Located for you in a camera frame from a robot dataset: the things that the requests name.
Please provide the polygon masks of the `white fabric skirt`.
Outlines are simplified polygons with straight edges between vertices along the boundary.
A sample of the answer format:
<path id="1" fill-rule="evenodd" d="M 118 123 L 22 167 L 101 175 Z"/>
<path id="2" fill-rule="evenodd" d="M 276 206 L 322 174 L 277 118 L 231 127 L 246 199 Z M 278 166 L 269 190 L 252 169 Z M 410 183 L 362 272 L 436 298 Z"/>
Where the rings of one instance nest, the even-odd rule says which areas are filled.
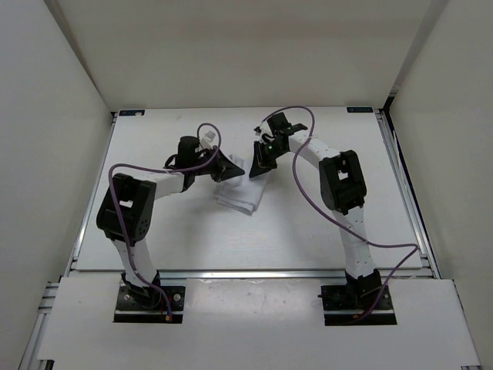
<path id="1" fill-rule="evenodd" d="M 250 179 L 248 172 L 252 164 L 251 157 L 244 159 L 230 154 L 229 159 L 242 168 L 245 174 L 223 181 L 216 186 L 214 194 L 217 203 L 251 216 L 260 204 L 269 174 L 265 173 Z"/>

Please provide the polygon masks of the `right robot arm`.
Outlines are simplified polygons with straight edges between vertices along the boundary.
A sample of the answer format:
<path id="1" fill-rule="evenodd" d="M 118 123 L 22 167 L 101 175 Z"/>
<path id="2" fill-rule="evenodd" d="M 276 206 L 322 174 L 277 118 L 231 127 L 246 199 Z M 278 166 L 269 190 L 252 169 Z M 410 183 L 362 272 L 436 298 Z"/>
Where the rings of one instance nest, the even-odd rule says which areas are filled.
<path id="1" fill-rule="evenodd" d="M 367 306 L 374 298 L 373 288 L 365 282 L 378 281 L 377 267 L 366 242 L 364 198 L 367 187 L 357 154 L 339 151 L 319 139 L 308 128 L 288 122 L 282 112 L 274 113 L 254 129 L 259 139 L 253 144 L 253 179 L 277 168 L 277 159 L 292 153 L 319 171 L 320 195 L 340 228 L 345 255 L 345 273 L 356 281 L 346 289 L 346 299 L 355 308 Z"/>

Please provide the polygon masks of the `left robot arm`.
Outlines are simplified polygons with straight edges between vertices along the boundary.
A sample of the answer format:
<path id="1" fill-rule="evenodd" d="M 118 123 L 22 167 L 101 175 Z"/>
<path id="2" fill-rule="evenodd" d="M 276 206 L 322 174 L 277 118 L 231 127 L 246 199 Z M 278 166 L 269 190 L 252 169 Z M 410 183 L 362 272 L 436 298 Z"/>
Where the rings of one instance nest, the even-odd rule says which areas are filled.
<path id="1" fill-rule="evenodd" d="M 200 176 L 220 183 L 241 177 L 245 171 L 204 138 L 184 136 L 177 153 L 154 170 L 117 163 L 109 170 L 109 188 L 96 216 L 96 226 L 119 252 L 123 280 L 136 288 L 135 299 L 144 308 L 154 308 L 162 294 L 158 271 L 146 245 L 156 200 L 187 191 Z"/>

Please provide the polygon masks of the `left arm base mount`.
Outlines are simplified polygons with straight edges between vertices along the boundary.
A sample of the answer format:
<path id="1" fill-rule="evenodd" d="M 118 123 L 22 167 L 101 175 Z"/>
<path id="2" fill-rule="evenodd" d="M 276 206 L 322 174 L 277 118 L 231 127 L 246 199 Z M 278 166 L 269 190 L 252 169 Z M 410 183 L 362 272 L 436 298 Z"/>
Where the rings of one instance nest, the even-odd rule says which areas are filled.
<path id="1" fill-rule="evenodd" d="M 168 301 L 154 288 L 130 284 L 126 280 L 126 274 L 122 273 L 113 321 L 131 324 L 182 324 L 186 287 L 162 286 L 158 276 L 153 283 L 161 288 Z"/>

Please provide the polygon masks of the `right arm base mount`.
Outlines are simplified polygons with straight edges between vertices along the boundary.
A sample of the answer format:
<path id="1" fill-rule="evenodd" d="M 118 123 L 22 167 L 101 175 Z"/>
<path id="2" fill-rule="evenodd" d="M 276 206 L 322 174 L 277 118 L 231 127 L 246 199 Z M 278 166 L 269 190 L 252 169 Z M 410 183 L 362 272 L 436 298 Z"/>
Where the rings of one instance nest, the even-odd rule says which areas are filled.
<path id="1" fill-rule="evenodd" d="M 389 287 L 383 286 L 379 271 L 358 279 L 346 274 L 346 281 L 320 287 L 326 326 L 397 324 Z"/>

